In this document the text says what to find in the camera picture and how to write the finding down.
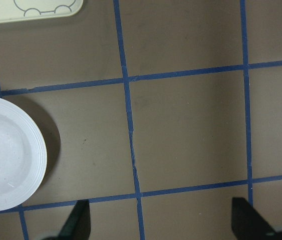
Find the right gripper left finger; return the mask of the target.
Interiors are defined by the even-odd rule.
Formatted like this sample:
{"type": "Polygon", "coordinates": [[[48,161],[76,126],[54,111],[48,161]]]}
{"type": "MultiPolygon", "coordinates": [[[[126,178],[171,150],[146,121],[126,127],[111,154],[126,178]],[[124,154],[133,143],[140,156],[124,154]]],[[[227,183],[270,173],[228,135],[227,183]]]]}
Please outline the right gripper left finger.
{"type": "Polygon", "coordinates": [[[87,240],[91,233],[90,204],[88,200],[76,202],[63,225],[60,240],[87,240]]]}

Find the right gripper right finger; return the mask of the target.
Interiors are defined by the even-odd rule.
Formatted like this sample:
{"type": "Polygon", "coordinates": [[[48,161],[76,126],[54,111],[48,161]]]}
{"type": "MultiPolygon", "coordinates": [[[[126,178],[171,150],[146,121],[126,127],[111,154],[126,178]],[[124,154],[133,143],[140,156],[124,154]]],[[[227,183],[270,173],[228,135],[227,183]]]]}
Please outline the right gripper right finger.
{"type": "Polygon", "coordinates": [[[243,197],[233,197],[231,229],[237,240],[279,240],[280,235],[243,197]]]}

